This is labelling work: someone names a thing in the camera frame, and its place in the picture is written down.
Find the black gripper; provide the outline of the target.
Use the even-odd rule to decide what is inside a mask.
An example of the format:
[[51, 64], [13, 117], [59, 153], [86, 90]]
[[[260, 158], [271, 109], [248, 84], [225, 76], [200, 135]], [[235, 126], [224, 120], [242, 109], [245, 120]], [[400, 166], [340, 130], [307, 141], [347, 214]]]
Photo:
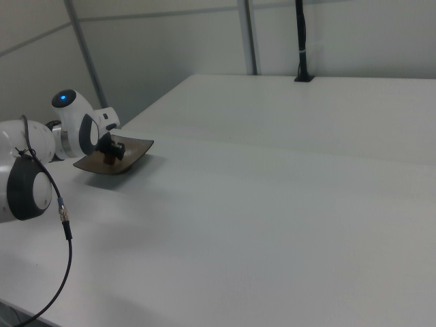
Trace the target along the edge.
[[97, 150], [104, 155], [110, 155], [116, 157], [118, 160], [122, 160], [125, 154], [125, 145], [123, 143], [112, 140], [110, 136], [107, 138], [101, 138], [97, 143]]

